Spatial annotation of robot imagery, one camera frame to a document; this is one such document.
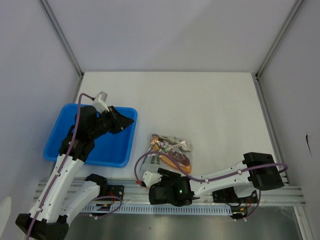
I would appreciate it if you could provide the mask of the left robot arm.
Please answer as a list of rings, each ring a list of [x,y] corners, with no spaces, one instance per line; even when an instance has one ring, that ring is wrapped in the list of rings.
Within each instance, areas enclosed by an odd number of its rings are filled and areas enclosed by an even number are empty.
[[[63,139],[49,180],[28,213],[20,213],[15,224],[25,238],[35,240],[63,240],[74,218],[85,205],[94,200],[112,199],[107,178],[90,174],[81,189],[68,201],[68,193],[75,175],[95,148],[95,140],[110,133],[118,134],[135,120],[122,115],[114,106],[97,109],[79,105],[72,125]]]

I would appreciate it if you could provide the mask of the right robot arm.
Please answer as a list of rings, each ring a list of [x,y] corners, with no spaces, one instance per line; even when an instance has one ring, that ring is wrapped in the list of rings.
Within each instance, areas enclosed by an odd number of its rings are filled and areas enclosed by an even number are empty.
[[[159,168],[145,171],[142,183],[149,188],[152,205],[170,204],[189,206],[209,193],[228,189],[228,196],[239,202],[253,191],[270,191],[284,187],[281,173],[288,169],[285,163],[276,163],[271,154],[249,152],[244,159],[224,170],[199,176],[176,173]]]

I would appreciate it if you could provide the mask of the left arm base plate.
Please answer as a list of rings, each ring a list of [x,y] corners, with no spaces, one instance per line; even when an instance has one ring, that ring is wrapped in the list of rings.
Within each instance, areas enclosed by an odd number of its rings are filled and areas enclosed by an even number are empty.
[[[124,190],[125,190],[124,185],[112,184],[112,185],[109,185],[107,188],[107,195],[108,196],[116,196],[116,197],[120,198],[121,200],[123,200]]]

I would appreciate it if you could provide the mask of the clear zip bag orange zipper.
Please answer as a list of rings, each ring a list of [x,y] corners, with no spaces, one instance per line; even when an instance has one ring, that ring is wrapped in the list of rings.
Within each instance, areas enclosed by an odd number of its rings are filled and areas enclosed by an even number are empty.
[[[187,174],[192,172],[192,142],[176,137],[153,134],[150,141],[149,151],[152,154],[143,158],[139,172],[143,174],[145,171],[156,173],[158,168],[179,172],[181,167]]]

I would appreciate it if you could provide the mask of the green toy scallion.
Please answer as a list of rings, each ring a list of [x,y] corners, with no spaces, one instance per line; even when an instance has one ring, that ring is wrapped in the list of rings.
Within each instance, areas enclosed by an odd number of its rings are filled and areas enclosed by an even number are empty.
[[[179,143],[173,144],[171,146],[165,147],[163,149],[164,152],[168,152],[172,149],[176,149],[176,150],[180,150],[180,151],[184,151],[184,146],[186,145],[185,141],[181,141]]]

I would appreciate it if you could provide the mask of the grey toy fish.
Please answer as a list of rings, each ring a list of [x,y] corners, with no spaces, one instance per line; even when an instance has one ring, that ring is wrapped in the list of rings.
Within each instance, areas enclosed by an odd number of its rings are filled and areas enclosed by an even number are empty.
[[[172,149],[179,149],[182,152],[192,152],[193,150],[193,145],[188,140],[177,138],[174,136],[163,136],[163,135],[160,135],[159,138],[167,143],[167,146],[164,148],[166,151],[169,151]]]

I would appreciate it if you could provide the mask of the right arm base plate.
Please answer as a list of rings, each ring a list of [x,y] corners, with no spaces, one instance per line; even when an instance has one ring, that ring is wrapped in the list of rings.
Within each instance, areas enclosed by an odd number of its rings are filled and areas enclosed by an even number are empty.
[[[217,190],[212,192],[212,198],[214,203],[225,203],[227,205],[239,205],[239,204],[256,204],[258,202],[257,191],[251,191],[250,195],[245,197],[239,197],[233,187]]]

